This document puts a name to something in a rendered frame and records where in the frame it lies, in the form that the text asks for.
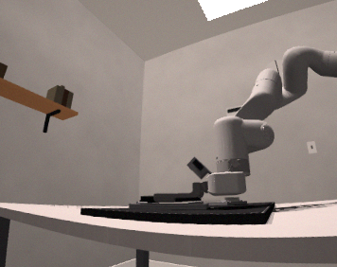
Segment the grey rectangular frame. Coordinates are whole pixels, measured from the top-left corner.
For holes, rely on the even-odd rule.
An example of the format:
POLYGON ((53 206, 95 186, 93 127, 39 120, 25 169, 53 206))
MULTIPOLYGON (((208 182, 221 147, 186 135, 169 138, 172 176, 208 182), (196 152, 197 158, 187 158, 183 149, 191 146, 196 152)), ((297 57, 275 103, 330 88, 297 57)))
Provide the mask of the grey rectangular frame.
POLYGON ((220 201, 216 203, 208 203, 208 205, 242 205, 247 204, 247 201, 239 200, 238 202, 220 201))

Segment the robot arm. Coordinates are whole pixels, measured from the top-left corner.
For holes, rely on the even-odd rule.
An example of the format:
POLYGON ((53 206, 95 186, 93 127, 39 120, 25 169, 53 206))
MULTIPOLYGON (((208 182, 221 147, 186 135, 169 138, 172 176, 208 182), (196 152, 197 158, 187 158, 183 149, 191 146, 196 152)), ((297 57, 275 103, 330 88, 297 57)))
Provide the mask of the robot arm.
POLYGON ((320 76, 337 78, 337 51, 308 46, 288 49, 282 61, 283 87, 274 69, 263 70, 238 112, 215 122, 217 173, 250 172, 248 153, 270 147, 275 139, 272 127, 262 120, 306 94, 308 67, 320 76))

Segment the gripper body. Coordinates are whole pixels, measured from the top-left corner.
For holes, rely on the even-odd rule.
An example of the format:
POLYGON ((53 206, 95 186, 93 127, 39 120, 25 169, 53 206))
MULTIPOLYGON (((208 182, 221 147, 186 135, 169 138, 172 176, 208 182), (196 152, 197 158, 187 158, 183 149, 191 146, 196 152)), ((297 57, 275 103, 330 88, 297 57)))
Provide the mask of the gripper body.
POLYGON ((250 172, 223 172, 212 173, 207 178, 208 193, 211 195, 226 194, 239 195, 246 192, 245 177, 250 176, 250 172), (244 174, 245 173, 245 174, 244 174))

